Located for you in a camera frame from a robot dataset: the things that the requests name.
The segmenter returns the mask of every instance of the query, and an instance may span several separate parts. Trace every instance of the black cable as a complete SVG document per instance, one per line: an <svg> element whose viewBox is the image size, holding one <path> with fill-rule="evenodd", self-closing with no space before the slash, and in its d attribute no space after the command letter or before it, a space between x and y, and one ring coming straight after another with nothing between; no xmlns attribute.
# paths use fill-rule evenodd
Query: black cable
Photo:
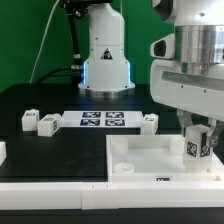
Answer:
<svg viewBox="0 0 224 224"><path fill-rule="evenodd" d="M65 68L58 68L55 69L51 72L48 72L46 75L44 75L43 77L41 77L40 79L38 79L35 83L36 84L40 84L42 83L45 79L52 77L54 74L58 73L58 72L62 72L62 71L71 71L70 67L65 67Z"/></svg>
<svg viewBox="0 0 224 224"><path fill-rule="evenodd" d="M51 76L45 77L45 79L48 79L48 78L61 78L61 77L73 77L73 75L51 75Z"/></svg>
<svg viewBox="0 0 224 224"><path fill-rule="evenodd" d="M76 31L76 25L74 21L74 15L73 15L73 8L68 7L66 8L69 26L70 26L70 32L72 37L72 47L73 47L73 53L74 53L74 64L75 65L82 65L82 58L81 56L77 58L77 55L80 55L80 49L79 49L79 43L78 43L78 37L77 37L77 31Z"/></svg>

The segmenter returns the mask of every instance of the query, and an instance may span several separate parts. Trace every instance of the cube with marker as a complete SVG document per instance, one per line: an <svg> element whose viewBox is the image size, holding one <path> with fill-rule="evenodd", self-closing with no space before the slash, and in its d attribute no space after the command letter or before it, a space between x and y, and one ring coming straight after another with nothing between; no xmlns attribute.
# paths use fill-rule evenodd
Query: cube with marker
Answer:
<svg viewBox="0 0 224 224"><path fill-rule="evenodd" d="M61 115L48 114L38 122L37 126L38 136L52 137L61 127Z"/></svg>
<svg viewBox="0 0 224 224"><path fill-rule="evenodd" d="M23 131L36 131L39 121L39 110L26 110L22 117Z"/></svg>
<svg viewBox="0 0 224 224"><path fill-rule="evenodd" d="M158 129L159 116L146 114L141 123L141 135L155 135Z"/></svg>
<svg viewBox="0 0 224 224"><path fill-rule="evenodd" d="M206 145L208 131L204 125L186 128L183 162L189 172L205 171L211 167L213 148Z"/></svg>

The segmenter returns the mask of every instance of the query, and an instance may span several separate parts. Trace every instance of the green background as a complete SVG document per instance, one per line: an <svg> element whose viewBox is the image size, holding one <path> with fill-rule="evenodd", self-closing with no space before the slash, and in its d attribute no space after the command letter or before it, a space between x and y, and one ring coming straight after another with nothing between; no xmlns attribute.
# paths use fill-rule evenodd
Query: green background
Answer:
<svg viewBox="0 0 224 224"><path fill-rule="evenodd" d="M13 84L28 83L44 29L55 0L2 1L0 7L0 92ZM114 0L112 7L124 16L125 55L131 62L131 79L149 83L152 42L171 33L151 10L151 0ZM89 53L88 16L77 21L79 44L84 59ZM70 66L72 48L67 16L57 8L44 45L34 81L52 69ZM66 78L51 82L68 82Z"/></svg>

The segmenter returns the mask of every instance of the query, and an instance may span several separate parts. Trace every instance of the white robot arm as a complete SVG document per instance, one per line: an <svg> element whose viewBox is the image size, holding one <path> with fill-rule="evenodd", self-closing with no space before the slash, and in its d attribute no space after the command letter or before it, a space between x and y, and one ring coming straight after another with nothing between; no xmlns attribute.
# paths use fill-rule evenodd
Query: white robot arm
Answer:
<svg viewBox="0 0 224 224"><path fill-rule="evenodd" d="M73 40L78 45L75 17L89 14L90 55L84 62L83 82L79 84L81 94L99 98L115 98L134 92L130 81L130 63L124 56L124 19L110 6L112 0L61 0L61 6L70 16ZM74 47L77 59L74 68L82 64Z"/></svg>
<svg viewBox="0 0 224 224"><path fill-rule="evenodd" d="M151 67L151 94L177 108L183 130L187 127L186 155L203 160L224 129L224 0L153 0L152 7L175 29L151 46L152 56L160 59ZM211 127L193 126L192 113L208 117ZM196 154L187 148L190 141L196 141Z"/></svg>

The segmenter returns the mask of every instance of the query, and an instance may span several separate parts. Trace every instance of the black table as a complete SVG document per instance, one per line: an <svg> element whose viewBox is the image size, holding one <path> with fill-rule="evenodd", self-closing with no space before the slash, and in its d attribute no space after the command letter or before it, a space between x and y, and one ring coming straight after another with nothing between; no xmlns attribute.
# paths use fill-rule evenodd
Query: black table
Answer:
<svg viewBox="0 0 224 224"><path fill-rule="evenodd" d="M159 115L159 134L179 134L176 110L156 104L149 86L137 85L133 96L96 99L78 94L70 85L21 84L0 94L0 141L7 159L0 182L103 182L107 181L106 135L139 134L138 128L61 128L52 138L22 132L25 110L46 114L64 111L142 111ZM207 119L194 115L195 124ZM224 135L215 149L224 159ZM0 211L0 223L222 223L222 208L119 209L106 211Z"/></svg>

